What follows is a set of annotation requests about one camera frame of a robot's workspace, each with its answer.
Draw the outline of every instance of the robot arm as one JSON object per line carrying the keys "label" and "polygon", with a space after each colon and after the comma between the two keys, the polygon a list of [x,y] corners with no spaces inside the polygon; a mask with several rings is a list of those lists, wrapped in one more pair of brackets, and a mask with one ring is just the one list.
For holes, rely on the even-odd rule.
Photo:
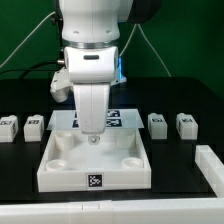
{"label": "robot arm", "polygon": [[110,83],[118,71],[118,22],[146,22],[161,0],[58,1],[79,127],[94,144],[105,130]]}

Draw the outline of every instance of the black cable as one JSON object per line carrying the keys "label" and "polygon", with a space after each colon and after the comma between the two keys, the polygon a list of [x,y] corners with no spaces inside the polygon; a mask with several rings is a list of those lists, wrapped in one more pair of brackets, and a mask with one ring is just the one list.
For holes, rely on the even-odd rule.
{"label": "black cable", "polygon": [[5,70],[3,72],[0,72],[0,75],[5,74],[5,73],[10,73],[10,72],[24,72],[24,71],[29,71],[29,72],[56,72],[58,69],[11,69],[11,70]]}
{"label": "black cable", "polygon": [[56,61],[44,61],[41,63],[38,63],[36,65],[33,65],[32,67],[30,67],[29,69],[24,70],[24,72],[22,73],[22,75],[19,77],[19,79],[23,79],[25,76],[27,76],[33,69],[42,67],[44,65],[58,65],[58,63]]}

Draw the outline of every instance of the black table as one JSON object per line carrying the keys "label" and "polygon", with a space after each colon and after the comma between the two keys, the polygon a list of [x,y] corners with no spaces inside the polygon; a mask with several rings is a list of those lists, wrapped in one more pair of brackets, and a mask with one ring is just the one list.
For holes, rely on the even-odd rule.
{"label": "black table", "polygon": [[[28,116],[44,115],[47,126],[53,110],[75,109],[72,93],[57,104],[49,93],[51,80],[0,81],[0,117],[16,115],[19,132],[13,143],[0,143],[0,204],[96,200],[141,200],[215,197],[194,163],[196,145],[209,145],[224,161],[224,102],[198,80],[191,78],[130,78],[111,88],[109,108],[137,108],[145,129],[140,131],[152,168],[152,189],[39,193],[36,173],[50,131],[42,142],[25,143],[23,127]],[[147,130],[150,113],[163,114],[168,139],[152,141]],[[199,124],[197,141],[182,141],[176,116],[191,114]]]}

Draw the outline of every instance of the blue light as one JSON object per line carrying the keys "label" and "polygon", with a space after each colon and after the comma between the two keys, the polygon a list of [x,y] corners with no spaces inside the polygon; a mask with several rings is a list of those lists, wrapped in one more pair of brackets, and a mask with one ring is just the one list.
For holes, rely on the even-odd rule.
{"label": "blue light", "polygon": [[122,67],[123,67],[122,58],[119,58],[119,78],[120,78],[120,80],[125,78],[123,75]]}

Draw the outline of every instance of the small white block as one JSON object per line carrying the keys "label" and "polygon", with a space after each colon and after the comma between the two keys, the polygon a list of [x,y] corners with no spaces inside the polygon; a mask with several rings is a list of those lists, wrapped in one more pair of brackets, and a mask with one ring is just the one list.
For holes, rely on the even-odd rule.
{"label": "small white block", "polygon": [[198,124],[192,115],[178,114],[176,128],[183,140],[196,140],[198,138]]}
{"label": "small white block", "polygon": [[2,117],[0,120],[0,142],[13,142],[18,129],[16,116]]}
{"label": "small white block", "polygon": [[28,117],[24,126],[25,142],[41,141],[44,132],[44,118],[40,115]]}
{"label": "small white block", "polygon": [[148,129],[152,139],[167,139],[167,123],[161,114],[148,116]]}

